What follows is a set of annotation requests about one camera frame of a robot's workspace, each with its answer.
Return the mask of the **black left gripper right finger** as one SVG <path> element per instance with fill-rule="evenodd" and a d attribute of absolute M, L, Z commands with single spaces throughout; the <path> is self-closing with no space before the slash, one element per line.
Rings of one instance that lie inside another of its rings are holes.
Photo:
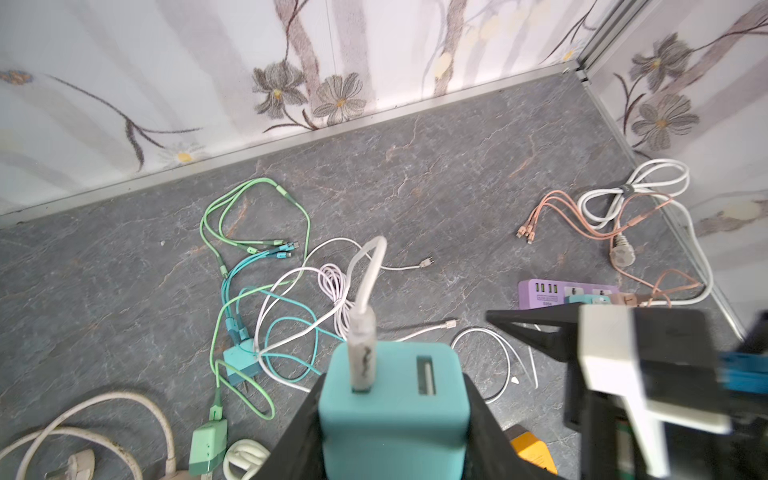
<path fill-rule="evenodd" d="M 470 419 L 462 479 L 545 480 L 559 476 L 521 458 L 467 374 Z"/>

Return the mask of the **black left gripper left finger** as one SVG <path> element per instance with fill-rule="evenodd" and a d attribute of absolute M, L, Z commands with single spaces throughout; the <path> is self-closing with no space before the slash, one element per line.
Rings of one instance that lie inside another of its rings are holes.
<path fill-rule="evenodd" d="M 326 479 L 319 401 L 326 375 L 322 374 L 293 420 L 261 466 L 255 480 Z"/>

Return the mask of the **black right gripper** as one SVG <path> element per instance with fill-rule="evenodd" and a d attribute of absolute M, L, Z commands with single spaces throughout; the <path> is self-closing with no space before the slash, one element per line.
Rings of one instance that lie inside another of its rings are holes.
<path fill-rule="evenodd" d="M 715 350 L 702 312 L 632 307 L 488 310 L 485 320 L 618 401 L 645 470 L 673 472 L 670 426 L 720 439 L 737 419 L 767 415 L 767 317 L 730 352 Z"/>

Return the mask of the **orange power strip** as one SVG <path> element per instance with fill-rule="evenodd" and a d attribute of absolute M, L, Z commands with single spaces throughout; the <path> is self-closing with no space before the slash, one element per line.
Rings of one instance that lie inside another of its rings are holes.
<path fill-rule="evenodd" d="M 520 458 L 552 474 L 558 474 L 550 450 L 542 440 L 525 429 L 520 432 L 511 431 L 510 435 L 510 444 Z"/>

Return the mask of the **purple power strip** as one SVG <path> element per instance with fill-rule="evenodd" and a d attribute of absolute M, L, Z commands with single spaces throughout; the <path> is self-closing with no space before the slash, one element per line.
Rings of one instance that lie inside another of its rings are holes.
<path fill-rule="evenodd" d="M 524 310 L 571 303 L 611 304 L 610 296 L 618 293 L 618 287 L 602 284 L 546 279 L 518 283 L 519 306 Z"/>

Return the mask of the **pink USB charger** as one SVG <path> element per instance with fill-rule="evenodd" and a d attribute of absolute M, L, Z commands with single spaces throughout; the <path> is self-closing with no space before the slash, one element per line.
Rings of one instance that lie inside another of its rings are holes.
<path fill-rule="evenodd" d="M 634 293 L 619 292 L 613 294 L 611 298 L 614 304 L 628 307 L 637 307 L 641 303 L 641 299 Z"/>

